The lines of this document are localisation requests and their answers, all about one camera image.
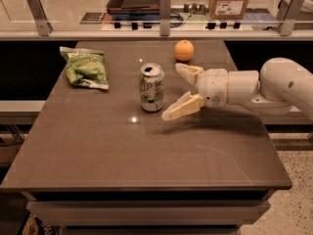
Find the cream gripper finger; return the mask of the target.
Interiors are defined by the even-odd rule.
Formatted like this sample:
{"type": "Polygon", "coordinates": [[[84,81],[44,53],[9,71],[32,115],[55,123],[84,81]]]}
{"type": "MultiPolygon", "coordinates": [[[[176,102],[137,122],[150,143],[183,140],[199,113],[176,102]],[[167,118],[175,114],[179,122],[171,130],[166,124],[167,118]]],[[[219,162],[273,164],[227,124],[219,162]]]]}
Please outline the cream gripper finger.
{"type": "Polygon", "coordinates": [[[175,64],[176,71],[191,85],[197,83],[198,76],[203,73],[203,68],[189,66],[182,63],[175,64]]]}
{"type": "Polygon", "coordinates": [[[205,100],[199,95],[185,93],[174,104],[162,113],[163,120],[174,120],[198,112],[204,106],[205,100]]]}

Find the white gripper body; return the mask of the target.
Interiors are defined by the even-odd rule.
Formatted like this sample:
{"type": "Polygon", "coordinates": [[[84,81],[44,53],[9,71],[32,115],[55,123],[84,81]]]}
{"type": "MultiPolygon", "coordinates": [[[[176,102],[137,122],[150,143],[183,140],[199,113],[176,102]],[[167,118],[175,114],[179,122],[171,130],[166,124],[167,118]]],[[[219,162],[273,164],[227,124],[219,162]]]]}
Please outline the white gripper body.
{"type": "Polygon", "coordinates": [[[202,72],[197,81],[198,93],[209,108],[223,107],[227,103],[228,72],[211,69],[202,72]]]}

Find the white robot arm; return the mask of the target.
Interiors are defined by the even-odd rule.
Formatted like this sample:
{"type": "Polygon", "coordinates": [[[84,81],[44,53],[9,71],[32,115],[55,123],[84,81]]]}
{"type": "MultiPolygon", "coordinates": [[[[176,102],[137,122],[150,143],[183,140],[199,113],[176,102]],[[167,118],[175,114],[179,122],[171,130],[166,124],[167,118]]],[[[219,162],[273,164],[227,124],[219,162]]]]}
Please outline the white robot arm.
{"type": "Polygon", "coordinates": [[[270,59],[259,71],[204,70],[181,63],[175,68],[197,93],[181,96],[162,113],[165,120],[225,105],[239,105],[263,115],[283,115],[296,107],[313,118],[313,74],[290,59],[270,59]]]}

